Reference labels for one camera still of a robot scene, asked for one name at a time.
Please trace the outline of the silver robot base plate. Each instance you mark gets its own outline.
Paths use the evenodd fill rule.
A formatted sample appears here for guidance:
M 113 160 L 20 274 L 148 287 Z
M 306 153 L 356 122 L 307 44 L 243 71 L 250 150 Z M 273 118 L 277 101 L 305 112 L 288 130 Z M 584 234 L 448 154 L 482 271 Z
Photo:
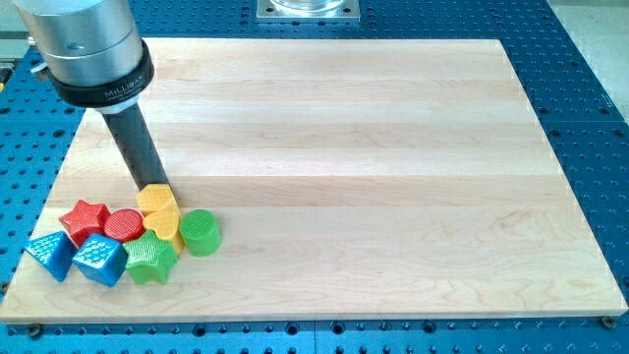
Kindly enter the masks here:
M 359 0 L 257 0 L 260 22 L 358 21 Z

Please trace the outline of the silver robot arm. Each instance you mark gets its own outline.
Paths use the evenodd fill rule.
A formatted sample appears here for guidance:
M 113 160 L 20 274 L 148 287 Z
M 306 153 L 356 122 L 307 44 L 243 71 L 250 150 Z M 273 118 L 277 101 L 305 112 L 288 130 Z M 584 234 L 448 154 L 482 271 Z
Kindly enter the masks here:
M 127 0 L 14 0 L 59 96 L 116 114 L 138 102 L 154 69 Z

